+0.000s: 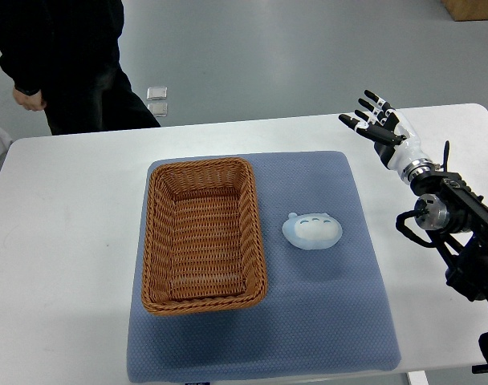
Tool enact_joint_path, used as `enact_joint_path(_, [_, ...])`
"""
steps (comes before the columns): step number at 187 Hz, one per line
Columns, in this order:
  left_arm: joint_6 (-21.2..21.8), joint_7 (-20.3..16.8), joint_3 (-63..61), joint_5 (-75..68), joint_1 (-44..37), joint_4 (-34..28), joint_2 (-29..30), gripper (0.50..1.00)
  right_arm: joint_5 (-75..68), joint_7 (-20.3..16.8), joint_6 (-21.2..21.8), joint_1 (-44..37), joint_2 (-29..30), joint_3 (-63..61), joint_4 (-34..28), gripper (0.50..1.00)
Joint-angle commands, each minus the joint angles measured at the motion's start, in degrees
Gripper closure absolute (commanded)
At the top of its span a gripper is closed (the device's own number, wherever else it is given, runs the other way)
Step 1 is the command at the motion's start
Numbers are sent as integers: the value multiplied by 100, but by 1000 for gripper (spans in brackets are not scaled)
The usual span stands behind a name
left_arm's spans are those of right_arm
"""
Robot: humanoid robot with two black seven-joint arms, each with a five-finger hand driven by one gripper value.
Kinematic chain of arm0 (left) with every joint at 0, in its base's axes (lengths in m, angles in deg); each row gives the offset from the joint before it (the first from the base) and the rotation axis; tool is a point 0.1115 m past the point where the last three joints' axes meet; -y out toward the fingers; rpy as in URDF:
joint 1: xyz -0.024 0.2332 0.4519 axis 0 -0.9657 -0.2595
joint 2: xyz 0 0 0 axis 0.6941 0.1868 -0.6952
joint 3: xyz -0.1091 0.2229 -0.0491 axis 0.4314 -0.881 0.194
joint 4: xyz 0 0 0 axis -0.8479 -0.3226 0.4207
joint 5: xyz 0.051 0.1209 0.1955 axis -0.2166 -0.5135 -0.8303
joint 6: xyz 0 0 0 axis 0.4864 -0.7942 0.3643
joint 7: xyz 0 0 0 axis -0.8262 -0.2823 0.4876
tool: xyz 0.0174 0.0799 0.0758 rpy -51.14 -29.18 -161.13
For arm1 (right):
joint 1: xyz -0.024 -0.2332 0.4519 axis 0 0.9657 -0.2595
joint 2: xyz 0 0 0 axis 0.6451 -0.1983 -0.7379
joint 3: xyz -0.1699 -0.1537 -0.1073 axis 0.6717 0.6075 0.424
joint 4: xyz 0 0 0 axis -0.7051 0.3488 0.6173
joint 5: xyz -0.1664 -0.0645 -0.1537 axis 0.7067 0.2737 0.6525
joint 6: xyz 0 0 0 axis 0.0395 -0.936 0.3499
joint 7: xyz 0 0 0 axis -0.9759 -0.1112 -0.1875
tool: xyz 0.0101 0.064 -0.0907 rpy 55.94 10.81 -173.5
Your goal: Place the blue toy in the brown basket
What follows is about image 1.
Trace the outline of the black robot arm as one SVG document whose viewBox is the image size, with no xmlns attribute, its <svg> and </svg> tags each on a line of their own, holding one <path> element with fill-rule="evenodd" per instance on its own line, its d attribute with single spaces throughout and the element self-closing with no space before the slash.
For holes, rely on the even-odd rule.
<svg viewBox="0 0 488 385">
<path fill-rule="evenodd" d="M 416 160 L 406 168 L 417 196 L 414 208 L 397 216 L 396 229 L 409 240 L 438 251 L 447 265 L 446 285 L 469 301 L 488 305 L 488 207 L 456 172 L 443 164 Z"/>
</svg>

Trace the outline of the person's bare hand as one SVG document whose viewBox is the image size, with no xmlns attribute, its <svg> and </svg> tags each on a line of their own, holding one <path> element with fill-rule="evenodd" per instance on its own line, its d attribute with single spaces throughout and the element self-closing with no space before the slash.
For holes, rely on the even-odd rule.
<svg viewBox="0 0 488 385">
<path fill-rule="evenodd" d="M 27 95 L 14 87 L 12 94 L 16 104 L 27 111 L 43 111 L 47 106 L 41 90 L 37 90 L 33 95 Z"/>
</svg>

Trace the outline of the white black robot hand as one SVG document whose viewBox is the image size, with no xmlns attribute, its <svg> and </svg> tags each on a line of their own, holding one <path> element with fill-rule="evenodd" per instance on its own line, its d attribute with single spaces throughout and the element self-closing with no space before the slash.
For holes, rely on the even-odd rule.
<svg viewBox="0 0 488 385">
<path fill-rule="evenodd" d="M 397 172 L 406 184 L 424 172 L 434 171 L 435 163 L 421 149 L 421 139 L 412 124 L 387 100 L 366 90 L 358 103 L 365 110 L 341 114 L 339 120 L 358 135 L 371 140 L 381 163 Z"/>
</svg>

